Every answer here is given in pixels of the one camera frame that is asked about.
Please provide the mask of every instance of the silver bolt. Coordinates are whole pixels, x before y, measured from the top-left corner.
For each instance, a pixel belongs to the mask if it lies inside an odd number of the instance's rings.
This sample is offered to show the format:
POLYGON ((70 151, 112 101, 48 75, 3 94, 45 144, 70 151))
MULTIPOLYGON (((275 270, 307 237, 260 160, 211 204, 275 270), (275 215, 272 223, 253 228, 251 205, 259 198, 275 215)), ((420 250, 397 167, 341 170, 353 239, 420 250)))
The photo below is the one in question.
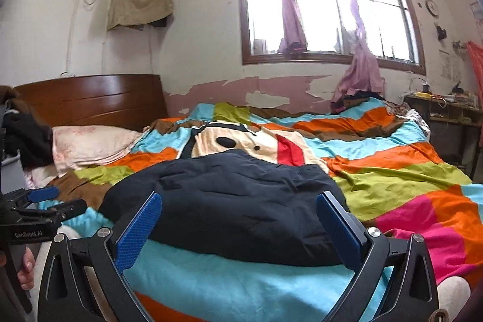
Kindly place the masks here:
POLYGON ((421 235, 419 235, 419 234, 415 234, 415 235, 413 236, 413 238, 414 238, 414 240, 415 240, 415 241, 417 241, 418 243, 422 243, 422 242, 424 242, 424 238, 423 238, 421 235))
POLYGON ((370 227, 367 230, 367 233, 369 235, 371 235, 373 238, 378 238, 379 236, 381 236, 381 231, 379 229, 377 229, 376 227, 370 227))
POLYGON ((54 242, 56 243, 60 243, 64 239, 65 239, 64 234, 57 234, 54 236, 54 242))
POLYGON ((106 227, 97 231, 97 236, 100 238, 105 238, 108 234, 110 234, 110 229, 106 227))

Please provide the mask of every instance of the headboard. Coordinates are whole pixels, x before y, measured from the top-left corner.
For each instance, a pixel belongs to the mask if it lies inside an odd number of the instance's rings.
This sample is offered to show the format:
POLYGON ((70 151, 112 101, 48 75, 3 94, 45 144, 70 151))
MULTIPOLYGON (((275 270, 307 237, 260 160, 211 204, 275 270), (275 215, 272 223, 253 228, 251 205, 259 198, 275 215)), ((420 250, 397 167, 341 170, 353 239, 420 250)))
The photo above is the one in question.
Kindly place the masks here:
POLYGON ((141 131, 168 116, 159 75, 88 75, 15 89, 51 126, 101 124, 141 131))

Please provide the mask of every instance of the blue gripper pad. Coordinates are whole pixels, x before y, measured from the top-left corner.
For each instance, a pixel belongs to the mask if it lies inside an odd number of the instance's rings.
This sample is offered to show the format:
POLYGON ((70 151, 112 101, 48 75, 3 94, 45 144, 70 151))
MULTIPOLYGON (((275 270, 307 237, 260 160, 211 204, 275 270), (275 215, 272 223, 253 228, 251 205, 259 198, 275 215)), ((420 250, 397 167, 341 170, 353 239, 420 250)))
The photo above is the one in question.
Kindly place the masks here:
POLYGON ((331 192, 317 197, 315 210, 344 266, 357 272, 364 262, 363 247, 368 242, 364 233, 331 192))
POLYGON ((161 216, 161 196, 155 192, 146 199, 141 209, 127 225, 116 243, 116 259, 114 264, 122 273, 134 265, 149 234, 161 216))
POLYGON ((54 199, 59 196, 59 189, 56 186, 44 187, 43 189, 32 190, 27 199, 33 203, 37 204, 47 199, 54 199))

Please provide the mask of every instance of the wall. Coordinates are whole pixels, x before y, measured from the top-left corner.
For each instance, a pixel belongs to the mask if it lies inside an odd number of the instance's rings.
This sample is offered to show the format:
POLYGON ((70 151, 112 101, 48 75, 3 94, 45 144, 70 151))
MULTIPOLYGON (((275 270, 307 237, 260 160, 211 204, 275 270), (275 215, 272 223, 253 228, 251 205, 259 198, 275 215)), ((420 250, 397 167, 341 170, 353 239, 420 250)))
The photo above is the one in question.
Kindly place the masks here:
POLYGON ((0 84, 42 81, 66 71, 73 14, 71 74, 150 73, 149 39, 156 58, 159 53, 162 33, 154 28, 119 28, 106 38, 109 0, 97 0, 92 7, 82 0, 0 2, 0 84))
MULTIPOLYGON (((427 12, 425 1, 412 0, 422 32, 429 84, 437 93, 447 93, 460 74, 464 88, 476 89, 469 62, 458 58, 451 46, 453 39, 481 43, 469 7, 472 0, 434 0, 440 9, 438 23, 449 34, 445 46, 437 40, 435 19, 427 12), (450 53, 451 72, 457 71, 450 79, 442 76, 439 49, 450 53)), ((200 101, 223 100, 291 111, 328 109, 347 66, 300 62, 242 66, 238 0, 174 2, 175 19, 166 32, 158 65, 172 115, 185 113, 200 101)), ((401 100, 399 95, 415 77, 388 69, 381 69, 381 74, 386 80, 386 97, 395 102, 401 100)))

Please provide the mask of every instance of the window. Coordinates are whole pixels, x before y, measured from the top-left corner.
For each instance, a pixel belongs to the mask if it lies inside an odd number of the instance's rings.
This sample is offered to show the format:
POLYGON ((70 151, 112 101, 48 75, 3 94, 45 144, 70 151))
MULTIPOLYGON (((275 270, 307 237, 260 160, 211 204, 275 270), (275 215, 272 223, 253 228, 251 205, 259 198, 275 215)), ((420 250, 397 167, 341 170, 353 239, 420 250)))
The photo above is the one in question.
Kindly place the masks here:
MULTIPOLYGON (((241 0, 243 63, 350 63, 356 22, 350 0, 297 0, 308 51, 277 53, 283 38, 281 0, 241 0)), ((422 46, 411 0, 358 0, 370 50, 379 66, 424 74, 422 46)))

